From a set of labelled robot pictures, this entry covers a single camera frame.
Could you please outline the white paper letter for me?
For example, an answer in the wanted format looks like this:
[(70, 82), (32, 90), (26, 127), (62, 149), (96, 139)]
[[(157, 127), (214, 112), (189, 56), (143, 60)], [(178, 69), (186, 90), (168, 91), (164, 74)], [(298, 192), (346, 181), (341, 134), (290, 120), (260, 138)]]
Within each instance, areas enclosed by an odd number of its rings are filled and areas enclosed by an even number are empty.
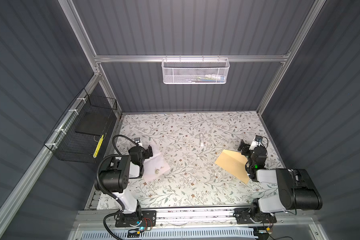
[(157, 146), (151, 145), (153, 156), (144, 162), (143, 178), (146, 182), (153, 181), (170, 171), (171, 167)]

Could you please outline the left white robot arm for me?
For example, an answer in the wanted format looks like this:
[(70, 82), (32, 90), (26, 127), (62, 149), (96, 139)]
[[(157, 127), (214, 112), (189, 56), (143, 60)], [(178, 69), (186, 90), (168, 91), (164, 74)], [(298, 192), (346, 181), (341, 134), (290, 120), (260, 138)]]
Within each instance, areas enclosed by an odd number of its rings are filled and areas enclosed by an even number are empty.
[(145, 160), (153, 156), (153, 149), (148, 146), (134, 146), (128, 151), (128, 155), (111, 154), (105, 156), (99, 163), (94, 183), (95, 189), (114, 199), (119, 205), (119, 214), (141, 215), (139, 201), (127, 190), (130, 180), (131, 167), (137, 167), (134, 171), (141, 178), (144, 174)]

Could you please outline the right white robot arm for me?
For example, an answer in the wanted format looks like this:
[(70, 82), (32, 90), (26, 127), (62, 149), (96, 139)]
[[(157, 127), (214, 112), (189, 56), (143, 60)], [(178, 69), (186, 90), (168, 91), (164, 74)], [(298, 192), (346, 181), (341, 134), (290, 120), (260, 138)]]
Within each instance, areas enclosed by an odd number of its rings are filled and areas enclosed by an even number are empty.
[(252, 201), (247, 218), (253, 223), (273, 224), (276, 222), (275, 213), (322, 208), (322, 197), (306, 170), (266, 168), (268, 150), (262, 136), (256, 136), (251, 144), (241, 140), (238, 151), (247, 158), (245, 169), (251, 181), (278, 187), (278, 194)]

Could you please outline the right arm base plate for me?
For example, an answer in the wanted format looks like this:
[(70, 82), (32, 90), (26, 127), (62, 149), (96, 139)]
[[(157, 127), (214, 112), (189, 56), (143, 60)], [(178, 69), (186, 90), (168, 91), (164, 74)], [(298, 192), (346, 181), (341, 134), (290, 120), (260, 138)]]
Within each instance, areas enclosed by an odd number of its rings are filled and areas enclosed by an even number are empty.
[(238, 224), (275, 224), (277, 222), (276, 216), (270, 213), (262, 213), (252, 211), (250, 208), (236, 208), (234, 209), (233, 217)]

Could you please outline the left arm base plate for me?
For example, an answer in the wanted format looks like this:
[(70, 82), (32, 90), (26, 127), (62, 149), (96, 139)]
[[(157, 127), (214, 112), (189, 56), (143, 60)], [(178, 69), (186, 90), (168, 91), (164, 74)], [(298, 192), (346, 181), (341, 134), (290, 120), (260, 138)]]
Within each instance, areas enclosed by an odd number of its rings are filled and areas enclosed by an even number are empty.
[(156, 211), (137, 211), (132, 214), (119, 214), (115, 216), (115, 227), (154, 227), (156, 225), (156, 217)]

